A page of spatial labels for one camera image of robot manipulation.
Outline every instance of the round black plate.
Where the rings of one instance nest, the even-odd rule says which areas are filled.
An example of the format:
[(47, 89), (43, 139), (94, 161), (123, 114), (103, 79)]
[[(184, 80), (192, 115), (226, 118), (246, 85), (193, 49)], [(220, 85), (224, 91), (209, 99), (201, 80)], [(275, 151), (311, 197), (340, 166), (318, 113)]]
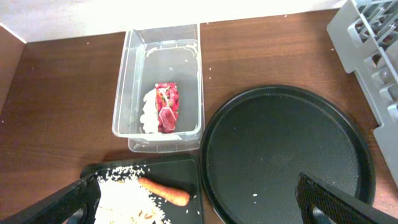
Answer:
[(375, 191), (368, 147), (329, 101), (291, 86), (265, 86), (225, 103), (201, 140), (201, 171), (226, 223), (302, 223), (299, 172), (368, 204)]

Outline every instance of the gray basket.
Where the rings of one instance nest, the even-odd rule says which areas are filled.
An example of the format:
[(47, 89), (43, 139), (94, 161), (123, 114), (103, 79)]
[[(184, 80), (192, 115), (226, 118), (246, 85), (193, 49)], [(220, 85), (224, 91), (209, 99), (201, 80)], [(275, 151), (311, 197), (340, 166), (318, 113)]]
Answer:
[(397, 18), (398, 0), (347, 0), (327, 31), (379, 123), (374, 137), (398, 185), (398, 75), (386, 53), (398, 46)]

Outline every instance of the white wall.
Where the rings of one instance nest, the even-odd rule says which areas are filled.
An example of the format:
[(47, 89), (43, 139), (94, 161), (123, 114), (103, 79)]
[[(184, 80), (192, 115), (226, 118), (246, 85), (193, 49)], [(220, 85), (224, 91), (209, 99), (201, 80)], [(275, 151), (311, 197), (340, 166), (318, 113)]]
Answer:
[(345, 0), (0, 0), (0, 22), (27, 42), (341, 7)]

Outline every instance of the table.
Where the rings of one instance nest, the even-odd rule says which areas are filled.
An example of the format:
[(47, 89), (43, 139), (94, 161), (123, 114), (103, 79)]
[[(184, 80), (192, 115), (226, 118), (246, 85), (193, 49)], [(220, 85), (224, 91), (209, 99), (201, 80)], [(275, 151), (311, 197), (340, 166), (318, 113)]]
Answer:
[[(268, 84), (301, 87), (358, 125), (376, 170), (374, 206), (398, 217), (398, 189), (372, 135), (376, 120), (326, 32), (336, 10), (201, 24), (206, 122), (223, 102)], [(111, 131), (124, 33), (28, 43), (0, 116), (0, 218), (132, 153)], [(221, 223), (204, 199), (207, 223)]]

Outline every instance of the transparent box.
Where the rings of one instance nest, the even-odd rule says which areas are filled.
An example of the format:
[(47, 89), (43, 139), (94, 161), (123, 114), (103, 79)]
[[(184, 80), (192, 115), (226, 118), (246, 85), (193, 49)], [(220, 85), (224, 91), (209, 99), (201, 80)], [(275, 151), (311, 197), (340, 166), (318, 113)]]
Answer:
[[(176, 83), (180, 107), (175, 131), (146, 134), (139, 121), (144, 96), (156, 83)], [(113, 114), (113, 133), (135, 152), (198, 149), (204, 129), (200, 26), (126, 32)]]

